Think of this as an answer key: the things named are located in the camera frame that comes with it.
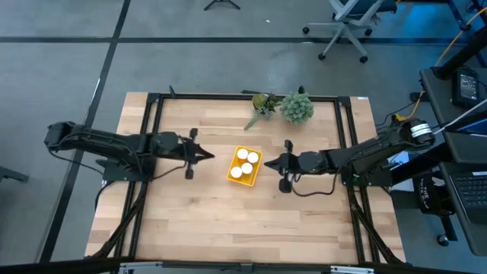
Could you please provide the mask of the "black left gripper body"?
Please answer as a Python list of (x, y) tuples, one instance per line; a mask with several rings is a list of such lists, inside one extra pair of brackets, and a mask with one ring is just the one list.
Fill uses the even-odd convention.
[(192, 128), (189, 137), (183, 137), (175, 132), (162, 132), (155, 139), (155, 155), (158, 158), (183, 161), (183, 165), (174, 167), (160, 175), (152, 177), (152, 180), (162, 178), (169, 173), (186, 168), (184, 177), (191, 180), (194, 176), (193, 165), (196, 164), (195, 139), (198, 129)]

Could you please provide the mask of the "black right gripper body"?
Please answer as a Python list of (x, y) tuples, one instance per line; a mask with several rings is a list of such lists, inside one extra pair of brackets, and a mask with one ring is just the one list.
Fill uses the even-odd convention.
[(282, 193), (296, 193), (294, 184), (297, 183), (303, 175), (320, 175), (327, 170), (327, 159), (324, 155), (315, 151), (306, 151), (298, 156), (292, 153), (293, 143), (285, 140), (285, 153), (281, 154), (282, 158), (282, 179), (279, 181), (279, 190)]

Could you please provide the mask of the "yellow plastic basket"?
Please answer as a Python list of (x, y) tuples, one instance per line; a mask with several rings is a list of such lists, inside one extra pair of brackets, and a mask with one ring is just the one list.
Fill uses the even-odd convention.
[[(259, 155), (259, 161), (255, 164), (252, 164), (253, 165), (253, 172), (251, 174), (242, 174), (241, 178), (238, 178), (238, 179), (235, 179), (233, 178), (231, 175), (230, 175), (230, 171), (231, 171), (231, 168), (232, 167), (241, 167), (242, 164), (248, 162), (247, 159), (245, 161), (242, 161), (242, 160), (239, 160), (237, 158), (237, 150), (239, 148), (245, 148), (248, 150), (248, 152), (256, 152), (258, 155)], [(261, 151), (257, 151), (255, 149), (252, 149), (252, 148), (246, 148), (246, 147), (243, 147), (243, 146), (237, 146), (236, 149), (235, 149), (235, 152), (234, 152), (234, 155), (231, 159), (231, 163), (230, 163), (230, 167), (228, 168), (228, 172), (227, 172), (227, 179), (230, 180), (230, 181), (233, 181), (235, 183), (240, 183), (240, 184), (243, 184), (245, 186), (254, 186), (255, 182), (256, 182), (256, 178), (257, 178), (257, 174), (259, 172), (259, 167), (261, 165), (261, 162), (262, 162), (262, 159), (263, 159), (263, 154)]]

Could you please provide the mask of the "round pale green plant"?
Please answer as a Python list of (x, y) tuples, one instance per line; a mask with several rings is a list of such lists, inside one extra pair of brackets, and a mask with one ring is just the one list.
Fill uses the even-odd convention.
[(314, 106), (308, 93), (292, 93), (282, 100), (280, 111), (287, 121), (299, 125), (314, 115)]

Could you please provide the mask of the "spiky green succulent plant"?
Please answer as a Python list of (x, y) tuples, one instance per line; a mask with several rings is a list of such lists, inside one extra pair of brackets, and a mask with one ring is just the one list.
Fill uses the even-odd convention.
[(269, 120), (276, 107), (279, 107), (282, 99), (274, 94), (259, 93), (252, 97), (253, 115), (248, 124), (243, 128), (245, 131), (250, 129), (259, 119)]

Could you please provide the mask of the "black backpack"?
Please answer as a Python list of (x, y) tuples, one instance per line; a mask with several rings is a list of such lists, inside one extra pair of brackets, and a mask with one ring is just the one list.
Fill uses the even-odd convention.
[(416, 201), (423, 214), (440, 218), (456, 213), (445, 185), (434, 184), (434, 174), (426, 173), (412, 179)]

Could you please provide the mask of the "dark grey side desk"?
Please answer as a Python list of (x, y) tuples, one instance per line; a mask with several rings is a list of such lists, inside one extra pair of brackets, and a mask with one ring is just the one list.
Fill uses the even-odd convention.
[[(440, 124), (448, 123), (463, 114), (462, 107), (451, 102), (452, 84), (450, 80), (441, 80), (434, 75), (432, 69), (419, 72), (435, 117)], [(439, 164), (444, 176), (447, 190), (451, 194), (457, 217), (465, 234), (466, 241), (473, 254), (487, 256), (487, 225), (474, 224), (467, 218), (456, 194), (450, 177), (459, 173), (482, 171), (487, 175), (487, 138), (474, 137), (456, 133), (442, 132), (446, 148), (452, 155), (450, 161)]]

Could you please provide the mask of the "black tripod foot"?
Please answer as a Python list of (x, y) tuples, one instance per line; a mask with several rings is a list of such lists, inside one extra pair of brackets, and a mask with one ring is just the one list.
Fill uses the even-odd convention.
[(203, 11), (209, 10), (210, 7), (212, 7), (216, 3), (227, 3), (227, 4), (231, 5), (233, 8), (235, 8), (237, 10), (240, 10), (241, 9), (241, 7), (238, 4), (236, 4), (233, 0), (212, 0), (209, 4), (207, 4), (203, 8)]

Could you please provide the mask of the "grey office chair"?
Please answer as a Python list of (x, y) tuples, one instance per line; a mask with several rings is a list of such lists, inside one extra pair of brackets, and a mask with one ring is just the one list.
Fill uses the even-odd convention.
[(302, 28), (303, 34), (310, 32), (310, 27), (331, 27), (335, 29), (335, 35), (328, 42), (325, 50), (318, 55), (319, 60), (324, 60), (332, 45), (338, 43), (345, 35), (353, 46), (360, 52), (360, 63), (368, 61), (368, 53), (361, 42), (352, 33), (353, 30), (364, 30), (364, 35), (369, 37), (373, 30), (372, 25), (380, 23), (379, 13), (397, 12), (397, 0), (329, 0), (334, 13), (332, 21), (328, 23), (307, 23)]

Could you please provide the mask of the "dark furniture leg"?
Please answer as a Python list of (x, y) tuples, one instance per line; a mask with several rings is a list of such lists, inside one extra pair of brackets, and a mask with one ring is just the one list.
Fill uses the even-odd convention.
[(0, 166), (0, 182), (2, 182), (4, 179), (12, 179), (16, 180), (19, 182), (27, 182), (29, 179), (29, 176), (26, 174), (19, 173), (17, 171), (8, 169), (6, 167)]

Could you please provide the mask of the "dark laptop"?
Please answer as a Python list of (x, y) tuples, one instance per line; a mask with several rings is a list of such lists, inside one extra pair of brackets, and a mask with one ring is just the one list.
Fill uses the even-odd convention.
[(450, 179), (469, 222), (487, 225), (487, 171), (453, 174)]

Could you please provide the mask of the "black desk beam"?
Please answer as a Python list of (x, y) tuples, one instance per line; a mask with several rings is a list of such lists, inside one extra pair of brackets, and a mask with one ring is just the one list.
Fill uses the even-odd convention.
[(487, 37), (478, 36), (477, 38), (474, 38), (442, 66), (433, 67), (432, 70), (434, 72), (434, 75), (441, 80), (449, 78), (450, 75), (453, 74), (461, 65), (463, 65), (475, 54), (479, 53), (486, 46)]

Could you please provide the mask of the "black aluminium table frame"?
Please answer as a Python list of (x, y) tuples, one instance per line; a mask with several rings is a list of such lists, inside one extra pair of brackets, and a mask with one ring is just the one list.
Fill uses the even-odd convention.
[(114, 250), (137, 260), (205, 263), (356, 264), (378, 259), (366, 232), (351, 215), (349, 192), (338, 177), (306, 176), (300, 197), (279, 191), (279, 174), (261, 167), (254, 186), (227, 179), (237, 146), (277, 158), (286, 139), (296, 152), (351, 146), (375, 135), (366, 97), (317, 97), (314, 115), (294, 126), (279, 114), (244, 130), (252, 115), (250, 96), (242, 94), (164, 95), (147, 104), (146, 93), (126, 95), (118, 133), (139, 130), (143, 120), (162, 131), (197, 140), (214, 157), (195, 166), (186, 180), (181, 169), (148, 186), (141, 215)]

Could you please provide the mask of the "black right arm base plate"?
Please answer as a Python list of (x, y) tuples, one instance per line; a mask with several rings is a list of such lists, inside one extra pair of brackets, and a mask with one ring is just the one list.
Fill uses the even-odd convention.
[(346, 186), (390, 186), (393, 182), (390, 170), (372, 170), (361, 174), (345, 170), (341, 175), (342, 184)]

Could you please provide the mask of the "silver metal bracket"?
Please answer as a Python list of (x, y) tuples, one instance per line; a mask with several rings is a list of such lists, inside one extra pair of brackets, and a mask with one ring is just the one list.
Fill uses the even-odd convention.
[(374, 269), (358, 266), (331, 266), (329, 274), (375, 274)]
[(156, 269), (163, 267), (162, 262), (131, 262), (119, 265), (119, 274), (134, 274), (136, 270)]

